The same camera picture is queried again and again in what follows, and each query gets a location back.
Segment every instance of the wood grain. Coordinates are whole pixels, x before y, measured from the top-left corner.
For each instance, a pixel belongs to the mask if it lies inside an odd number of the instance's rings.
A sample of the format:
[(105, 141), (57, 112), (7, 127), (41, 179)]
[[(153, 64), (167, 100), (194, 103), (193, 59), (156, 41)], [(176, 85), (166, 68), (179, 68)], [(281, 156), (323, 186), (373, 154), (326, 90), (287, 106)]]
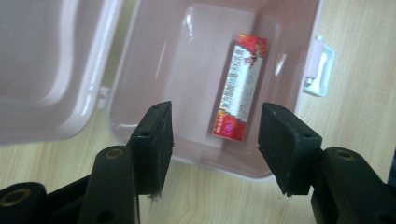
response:
[[(336, 52), (330, 87), (324, 98), (304, 95), (300, 114), (321, 134), (323, 147), (359, 152), (384, 181), (396, 146), (395, 21), (396, 1), (328, 0), (318, 33)], [(110, 62), (105, 82), (115, 69)], [(2, 146), (0, 189), (36, 181), (54, 191), (89, 174), (95, 154), (115, 144), (105, 111), (97, 111), (69, 140)], [(141, 197), (141, 215), (143, 223), (315, 223), (310, 197), (287, 198), (274, 179), (252, 183), (177, 161), (161, 199)]]

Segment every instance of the box lid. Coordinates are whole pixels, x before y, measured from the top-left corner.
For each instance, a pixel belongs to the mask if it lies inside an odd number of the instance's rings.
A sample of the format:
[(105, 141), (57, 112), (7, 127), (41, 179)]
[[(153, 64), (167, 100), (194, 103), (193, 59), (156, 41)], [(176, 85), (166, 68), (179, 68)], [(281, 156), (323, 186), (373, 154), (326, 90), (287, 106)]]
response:
[(77, 134), (92, 114), (122, 0), (0, 5), (0, 144)]

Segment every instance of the pink plastic box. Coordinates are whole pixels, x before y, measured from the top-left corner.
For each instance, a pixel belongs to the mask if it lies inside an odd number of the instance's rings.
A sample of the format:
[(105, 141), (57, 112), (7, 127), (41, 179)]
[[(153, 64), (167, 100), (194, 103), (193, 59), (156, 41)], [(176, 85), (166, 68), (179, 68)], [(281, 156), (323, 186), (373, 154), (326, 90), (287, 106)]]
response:
[[(7, 18), (0, 22), (0, 143), (74, 135), (94, 109), (122, 1), (0, 5)], [(272, 176), (257, 149), (261, 104), (298, 111), (305, 77), (316, 77), (308, 65), (320, 7), (320, 0), (137, 1), (112, 87), (110, 129), (125, 143), (151, 105), (171, 100), (173, 159), (248, 179)], [(211, 131), (241, 33), (268, 45), (238, 143)]]

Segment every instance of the red package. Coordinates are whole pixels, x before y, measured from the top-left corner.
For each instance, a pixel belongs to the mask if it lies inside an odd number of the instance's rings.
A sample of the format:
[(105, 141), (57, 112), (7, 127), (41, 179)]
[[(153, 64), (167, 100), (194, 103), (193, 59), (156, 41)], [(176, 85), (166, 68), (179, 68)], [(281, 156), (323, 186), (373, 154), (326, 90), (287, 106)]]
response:
[(243, 140), (266, 45), (265, 38), (238, 36), (216, 115), (214, 135)]

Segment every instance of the wooden table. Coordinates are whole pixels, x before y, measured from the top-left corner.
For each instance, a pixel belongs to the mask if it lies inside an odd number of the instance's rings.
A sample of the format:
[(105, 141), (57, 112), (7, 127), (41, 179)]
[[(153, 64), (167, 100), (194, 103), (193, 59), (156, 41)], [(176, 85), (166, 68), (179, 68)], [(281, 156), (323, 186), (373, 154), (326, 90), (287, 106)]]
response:
[[(126, 5), (124, 13), (134, 2)], [(303, 96), (300, 117), (323, 137), (323, 148), (357, 151), (387, 181), (396, 146), (396, 1), (328, 0), (318, 34), (336, 52), (332, 78), (326, 97)], [(97, 111), (69, 140), (2, 146), (0, 189), (36, 181), (54, 191), (89, 174), (94, 155), (115, 144), (105, 111)], [(274, 179), (252, 183), (177, 161), (161, 199), (141, 197), (141, 215), (142, 223), (315, 223), (310, 197), (287, 198)]]

